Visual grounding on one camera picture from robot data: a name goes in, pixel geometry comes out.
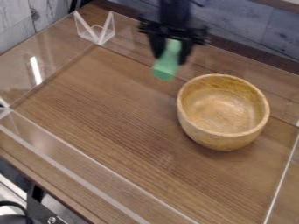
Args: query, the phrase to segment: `green object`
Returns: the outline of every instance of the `green object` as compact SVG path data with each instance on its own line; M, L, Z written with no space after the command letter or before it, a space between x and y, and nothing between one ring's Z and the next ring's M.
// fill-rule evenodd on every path
M171 81L178 72L182 47L182 41L170 39L163 55L154 63L154 76L164 81Z

